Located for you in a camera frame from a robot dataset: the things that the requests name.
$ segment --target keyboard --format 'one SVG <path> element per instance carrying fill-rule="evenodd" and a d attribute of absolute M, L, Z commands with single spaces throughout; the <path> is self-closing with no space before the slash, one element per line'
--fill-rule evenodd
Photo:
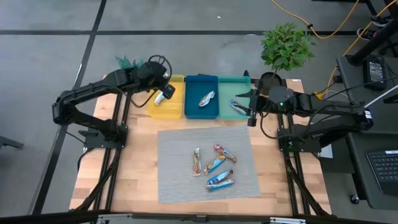
<path fill-rule="evenodd" d="M 381 192 L 398 197 L 398 151 L 369 152 L 367 156 Z"/>

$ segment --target yellow bin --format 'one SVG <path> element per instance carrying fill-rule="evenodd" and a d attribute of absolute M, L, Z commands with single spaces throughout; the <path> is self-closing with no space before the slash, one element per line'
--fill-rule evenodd
<path fill-rule="evenodd" d="M 172 75 L 169 83 L 174 86 L 175 92 L 171 99 L 164 99 L 159 105 L 155 104 L 158 93 L 148 102 L 148 114 L 153 118 L 180 118 L 183 108 L 184 76 Z"/>

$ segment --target wooden table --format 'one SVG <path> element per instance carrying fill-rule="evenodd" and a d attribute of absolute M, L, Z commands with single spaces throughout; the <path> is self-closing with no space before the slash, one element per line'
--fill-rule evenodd
<path fill-rule="evenodd" d="M 303 91 L 300 80 L 287 80 L 289 88 Z M 147 93 L 133 96 L 137 103 L 143 102 Z M 94 116 L 101 119 L 112 117 L 115 95 L 98 98 Z M 307 124 L 308 119 L 294 116 L 295 123 Z M 278 143 L 262 134 L 257 127 L 249 128 L 250 140 L 254 151 L 257 176 L 261 196 L 253 198 L 233 198 L 187 203 L 160 204 L 157 182 L 157 132 L 168 129 L 191 129 L 219 126 L 237 126 L 246 124 L 246 120 L 192 120 L 154 119 L 147 115 L 146 106 L 129 109 L 127 125 L 129 134 L 126 148 L 121 154 L 118 176 L 111 210 L 126 213 L 181 213 L 212 215 L 291 215 L 289 187 L 283 155 Z M 264 120 L 264 129 L 270 135 L 276 135 L 277 116 L 270 114 Z M 95 149 L 81 161 L 70 208 L 79 206 L 98 182 L 104 149 Z M 305 183 L 322 208 L 331 212 L 321 165 L 310 153 L 301 153 Z M 104 208 L 108 186 L 103 191 L 100 208 Z M 295 186 L 298 208 L 302 210 L 299 189 Z"/>

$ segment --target gray placemat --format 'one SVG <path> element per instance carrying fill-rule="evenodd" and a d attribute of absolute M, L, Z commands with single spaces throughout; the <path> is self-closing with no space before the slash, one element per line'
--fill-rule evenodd
<path fill-rule="evenodd" d="M 203 168 L 220 154 L 219 144 L 237 158 L 237 163 L 225 160 L 212 173 Z M 202 173 L 192 176 L 193 150 L 200 148 Z M 206 181 L 226 169 L 234 171 L 235 183 L 225 189 L 207 192 Z M 222 198 L 260 196 L 249 131 L 246 126 L 184 129 L 158 133 L 159 203 L 190 202 Z"/>

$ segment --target gray floor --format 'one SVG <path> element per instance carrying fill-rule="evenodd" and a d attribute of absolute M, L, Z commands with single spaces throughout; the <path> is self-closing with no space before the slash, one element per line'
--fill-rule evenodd
<path fill-rule="evenodd" d="M 100 0 L 0 0 L 0 29 L 91 30 Z M 281 6 L 306 18 L 316 30 L 334 30 L 352 4 L 277 0 Z M 382 1 L 373 1 L 377 10 Z M 360 4 L 343 30 L 368 23 L 370 13 Z M 108 0 L 100 30 L 267 30 L 276 24 L 301 22 L 278 10 L 270 1 L 249 0 Z M 322 89 L 340 56 L 355 37 L 314 39 L 315 58 L 303 68 L 281 72 L 299 78 L 306 92 Z M 269 71 L 260 59 L 261 37 L 242 35 L 112 35 L 97 36 L 82 85 L 99 80 L 118 68 L 115 56 L 147 59 L 153 54 L 169 58 L 174 73 L 242 75 L 254 78 Z M 25 142 L 23 150 L 0 151 L 0 216 L 29 213 L 37 184 L 56 135 L 50 105 L 75 81 L 87 35 L 0 35 L 0 135 Z M 364 44 L 360 41 L 354 48 Z M 343 89 L 335 85 L 333 90 Z M 95 101 L 79 106 L 92 113 Z M 69 127 L 77 133 L 78 126 Z M 76 179 L 76 162 L 82 145 L 66 137 L 44 206 L 44 212 L 68 210 Z M 366 202 L 352 205 L 350 176 L 325 174 L 335 215 L 344 218 L 397 223 L 398 212 L 372 210 Z"/>

